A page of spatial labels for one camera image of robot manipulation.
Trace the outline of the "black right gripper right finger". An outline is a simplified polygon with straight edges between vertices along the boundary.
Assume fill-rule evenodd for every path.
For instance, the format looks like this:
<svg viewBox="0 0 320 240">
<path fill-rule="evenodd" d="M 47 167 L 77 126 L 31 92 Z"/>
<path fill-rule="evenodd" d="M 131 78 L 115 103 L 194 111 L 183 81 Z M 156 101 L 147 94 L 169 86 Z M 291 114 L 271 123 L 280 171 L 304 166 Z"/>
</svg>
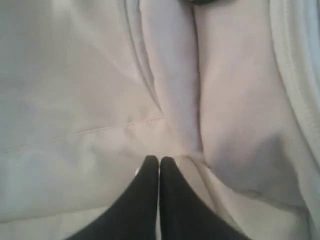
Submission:
<svg viewBox="0 0 320 240">
<path fill-rule="evenodd" d="M 197 196 L 171 157 L 160 162 L 159 217 L 163 240 L 247 240 Z"/>
</svg>

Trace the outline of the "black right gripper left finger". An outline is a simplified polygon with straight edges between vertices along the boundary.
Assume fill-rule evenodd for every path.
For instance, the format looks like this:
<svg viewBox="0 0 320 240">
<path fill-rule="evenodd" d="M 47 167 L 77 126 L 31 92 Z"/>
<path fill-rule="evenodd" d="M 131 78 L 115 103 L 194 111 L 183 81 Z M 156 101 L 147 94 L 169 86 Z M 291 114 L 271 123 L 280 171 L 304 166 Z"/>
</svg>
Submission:
<svg viewBox="0 0 320 240">
<path fill-rule="evenodd" d="M 159 161 L 146 156 L 138 173 L 112 206 L 69 240 L 155 240 Z"/>
</svg>

